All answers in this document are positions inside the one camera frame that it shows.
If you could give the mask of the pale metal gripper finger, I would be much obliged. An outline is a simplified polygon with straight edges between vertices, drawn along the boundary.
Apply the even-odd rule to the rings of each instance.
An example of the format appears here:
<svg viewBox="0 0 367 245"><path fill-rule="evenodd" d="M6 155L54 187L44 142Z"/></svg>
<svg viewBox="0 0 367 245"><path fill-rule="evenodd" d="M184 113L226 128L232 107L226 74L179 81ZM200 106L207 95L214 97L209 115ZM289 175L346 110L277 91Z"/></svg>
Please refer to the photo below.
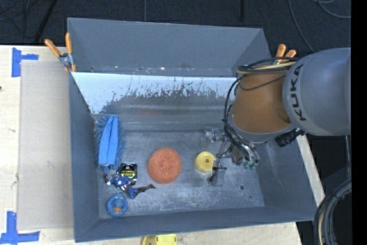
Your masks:
<svg viewBox="0 0 367 245"><path fill-rule="evenodd" d="M225 142L225 134L222 129L208 127L203 131L201 149L210 149L216 145L221 146Z"/></svg>
<svg viewBox="0 0 367 245"><path fill-rule="evenodd" d="M212 175L208 178L208 183L213 186L222 186L224 184L226 170L226 167L214 166L212 168Z"/></svg>

